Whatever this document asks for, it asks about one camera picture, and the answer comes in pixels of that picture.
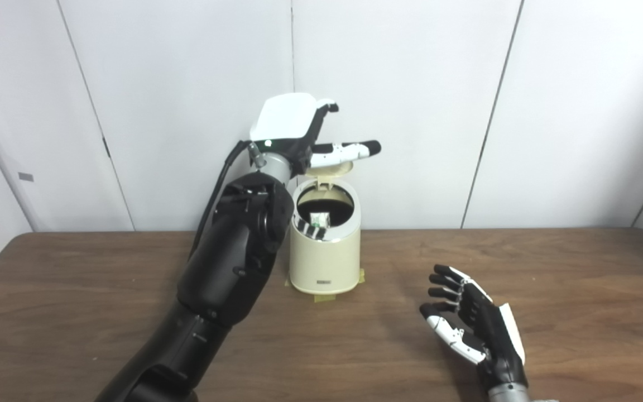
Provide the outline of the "white and black right hand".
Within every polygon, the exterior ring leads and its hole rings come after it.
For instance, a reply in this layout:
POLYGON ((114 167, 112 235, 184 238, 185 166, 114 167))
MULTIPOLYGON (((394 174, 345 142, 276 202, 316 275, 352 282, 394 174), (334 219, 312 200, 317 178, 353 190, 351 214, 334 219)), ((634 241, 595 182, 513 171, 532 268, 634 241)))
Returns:
POLYGON ((447 265, 434 265, 427 293, 439 298, 419 313, 432 331, 473 364, 486 392, 499 386, 527 389, 525 348, 509 304, 496 305, 469 275, 447 265))

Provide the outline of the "white and black left hand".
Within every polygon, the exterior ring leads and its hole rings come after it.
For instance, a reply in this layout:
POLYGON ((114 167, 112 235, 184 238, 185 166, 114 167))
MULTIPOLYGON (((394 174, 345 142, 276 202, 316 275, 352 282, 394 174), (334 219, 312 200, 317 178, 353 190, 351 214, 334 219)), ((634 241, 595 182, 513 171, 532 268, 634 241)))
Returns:
POLYGON ((296 176, 382 152, 377 140, 319 143, 325 117, 337 112, 339 105, 334 100, 316 99, 308 93, 288 93, 266 100, 249 132, 250 162, 258 169, 265 168, 277 156, 287 163, 290 175, 296 176))

